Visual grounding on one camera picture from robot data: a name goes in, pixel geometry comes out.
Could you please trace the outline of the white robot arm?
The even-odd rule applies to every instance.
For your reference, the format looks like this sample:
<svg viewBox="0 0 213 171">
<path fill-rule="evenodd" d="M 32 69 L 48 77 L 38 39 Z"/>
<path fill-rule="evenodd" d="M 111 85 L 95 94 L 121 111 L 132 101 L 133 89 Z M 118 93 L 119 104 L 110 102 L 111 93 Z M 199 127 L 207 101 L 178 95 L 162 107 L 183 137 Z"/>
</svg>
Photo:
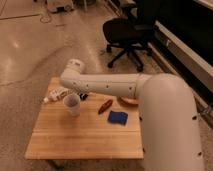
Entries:
<svg viewBox="0 0 213 171">
<path fill-rule="evenodd" d="M 138 101 L 142 115 L 145 171 L 205 171 L 195 98 L 173 74 L 92 74 L 82 61 L 68 61 L 60 84 L 82 93 Z"/>
</svg>

